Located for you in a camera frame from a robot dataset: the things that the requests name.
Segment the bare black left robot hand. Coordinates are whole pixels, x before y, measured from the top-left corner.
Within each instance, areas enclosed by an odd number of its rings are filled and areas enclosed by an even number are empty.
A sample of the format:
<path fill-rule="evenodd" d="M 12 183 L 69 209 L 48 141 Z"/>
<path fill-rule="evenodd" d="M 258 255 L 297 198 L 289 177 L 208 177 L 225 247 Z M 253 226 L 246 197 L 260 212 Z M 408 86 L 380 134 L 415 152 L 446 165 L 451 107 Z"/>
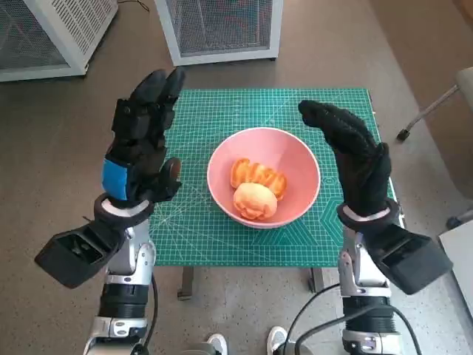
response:
<path fill-rule="evenodd" d="M 129 97 L 118 99 L 112 122 L 114 138 L 102 172 L 103 189 L 114 206 L 169 201 L 182 186 L 180 159 L 166 159 L 165 131 L 173 123 L 185 78 L 180 67 L 170 74 L 155 70 Z"/>

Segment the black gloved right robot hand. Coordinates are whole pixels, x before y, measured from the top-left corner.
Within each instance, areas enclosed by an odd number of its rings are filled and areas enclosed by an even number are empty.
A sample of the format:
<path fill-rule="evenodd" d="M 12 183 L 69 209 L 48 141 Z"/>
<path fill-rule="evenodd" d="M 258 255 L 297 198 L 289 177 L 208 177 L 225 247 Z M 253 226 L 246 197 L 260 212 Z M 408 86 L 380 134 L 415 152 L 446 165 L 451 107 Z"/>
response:
<path fill-rule="evenodd" d="M 299 112 L 304 124 L 320 129 L 332 148 L 347 208 L 359 217 L 387 212 L 388 145 L 376 143 L 366 124 L 346 109 L 303 100 Z"/>

